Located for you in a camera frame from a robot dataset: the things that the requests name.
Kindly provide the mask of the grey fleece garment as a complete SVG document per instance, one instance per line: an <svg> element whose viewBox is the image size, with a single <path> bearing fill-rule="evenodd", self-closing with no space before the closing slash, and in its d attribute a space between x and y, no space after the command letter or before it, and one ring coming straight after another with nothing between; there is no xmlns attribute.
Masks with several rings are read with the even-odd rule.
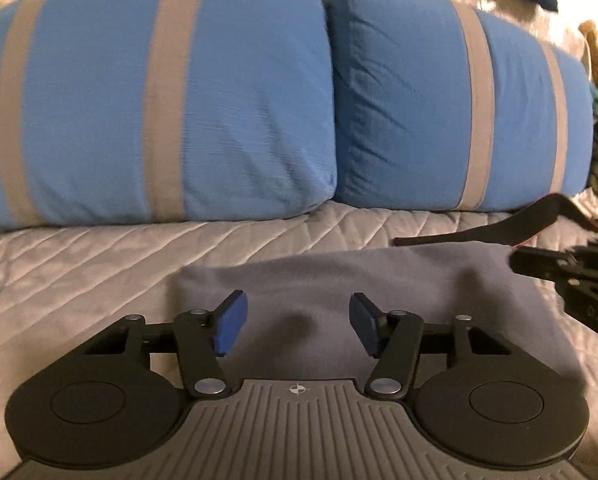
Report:
<svg viewBox="0 0 598 480"><path fill-rule="evenodd" d="M213 310L233 290L248 300L245 326L222 360L232 384L244 378L366 382L375 365L349 323L363 292L385 311L427 323L468 314L503 335L579 390L583 370L538 287L508 266L508 248L483 243L328 252L233 268L185 266L173 282L181 311Z"/></svg>

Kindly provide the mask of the grey quilted bedspread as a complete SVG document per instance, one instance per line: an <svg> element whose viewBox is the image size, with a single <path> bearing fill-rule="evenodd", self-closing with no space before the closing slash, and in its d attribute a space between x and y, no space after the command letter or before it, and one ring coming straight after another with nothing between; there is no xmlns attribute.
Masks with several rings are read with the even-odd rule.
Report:
<svg viewBox="0 0 598 480"><path fill-rule="evenodd" d="M3 411L21 382L124 313L170 318L171 275L385 247L395 237L464 231L496 214L359 209L329 202L264 222L33 229L0 234L0 477L17 464Z"/></svg>

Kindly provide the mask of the blue pillow grey stripes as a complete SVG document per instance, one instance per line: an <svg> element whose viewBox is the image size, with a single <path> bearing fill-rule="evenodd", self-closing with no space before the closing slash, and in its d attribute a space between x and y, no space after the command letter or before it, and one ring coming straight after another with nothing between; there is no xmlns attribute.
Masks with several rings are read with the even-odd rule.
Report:
<svg viewBox="0 0 598 480"><path fill-rule="evenodd" d="M285 219L336 183L323 0L0 10L0 229Z"/></svg>

